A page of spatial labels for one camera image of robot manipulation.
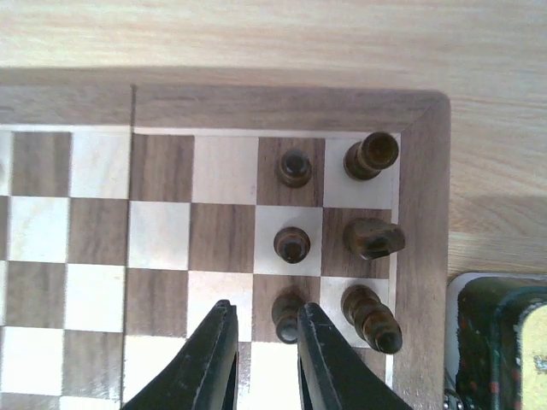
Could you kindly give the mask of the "gold tin with pieces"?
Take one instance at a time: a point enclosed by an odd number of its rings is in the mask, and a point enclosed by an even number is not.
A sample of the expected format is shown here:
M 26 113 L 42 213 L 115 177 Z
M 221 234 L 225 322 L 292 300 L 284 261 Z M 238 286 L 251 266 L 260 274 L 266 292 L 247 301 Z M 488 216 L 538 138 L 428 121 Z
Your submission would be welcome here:
M 449 282 L 444 408 L 523 407 L 522 327 L 545 305 L 543 273 L 465 272 Z

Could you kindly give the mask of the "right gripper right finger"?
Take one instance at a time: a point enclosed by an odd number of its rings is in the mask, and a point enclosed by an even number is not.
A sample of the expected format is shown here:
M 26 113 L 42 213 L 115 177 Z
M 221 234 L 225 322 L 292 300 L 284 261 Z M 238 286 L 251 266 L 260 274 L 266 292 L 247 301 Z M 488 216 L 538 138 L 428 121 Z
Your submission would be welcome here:
M 298 381 L 302 409 L 409 409 L 344 339 L 320 305 L 297 316 Z

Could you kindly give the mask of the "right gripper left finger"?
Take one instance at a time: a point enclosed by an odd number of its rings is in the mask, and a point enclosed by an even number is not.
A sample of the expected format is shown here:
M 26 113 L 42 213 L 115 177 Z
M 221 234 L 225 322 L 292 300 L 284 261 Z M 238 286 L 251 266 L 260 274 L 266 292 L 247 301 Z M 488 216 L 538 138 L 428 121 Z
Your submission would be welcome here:
M 235 409 L 238 398 L 238 316 L 219 300 L 168 365 L 125 409 Z

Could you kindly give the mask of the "wooden chess board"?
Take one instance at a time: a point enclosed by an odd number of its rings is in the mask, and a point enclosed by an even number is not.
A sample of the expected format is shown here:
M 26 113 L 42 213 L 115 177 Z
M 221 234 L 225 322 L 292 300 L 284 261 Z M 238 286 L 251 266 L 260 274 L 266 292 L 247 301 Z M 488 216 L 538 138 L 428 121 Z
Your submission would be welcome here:
M 390 133 L 396 162 L 370 180 L 351 145 Z M 289 149 L 301 188 L 276 167 Z M 297 349 L 275 334 L 276 296 L 317 302 L 411 407 L 441 405 L 448 261 L 450 100 L 438 91 L 57 79 L 1 84 L 1 406 L 118 409 L 220 299 L 238 313 L 238 407 L 297 409 Z M 404 249 L 363 260 L 355 218 L 398 224 Z M 278 231 L 304 230 L 297 263 Z M 401 327 L 396 354 L 345 319 L 370 287 Z

